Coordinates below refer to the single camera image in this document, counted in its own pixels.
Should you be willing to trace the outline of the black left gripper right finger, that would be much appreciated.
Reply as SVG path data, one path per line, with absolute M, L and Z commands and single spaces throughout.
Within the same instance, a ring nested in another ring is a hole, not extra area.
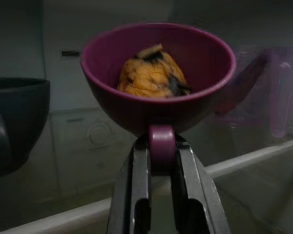
M 176 136 L 170 174 L 175 227 L 180 234 L 227 234 L 229 225 L 216 186 L 189 143 Z

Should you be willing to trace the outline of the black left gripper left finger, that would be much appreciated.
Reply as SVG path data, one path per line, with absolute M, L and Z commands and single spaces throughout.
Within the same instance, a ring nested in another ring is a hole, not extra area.
M 132 145 L 115 179 L 108 234 L 147 234 L 151 223 L 151 172 L 146 136 Z

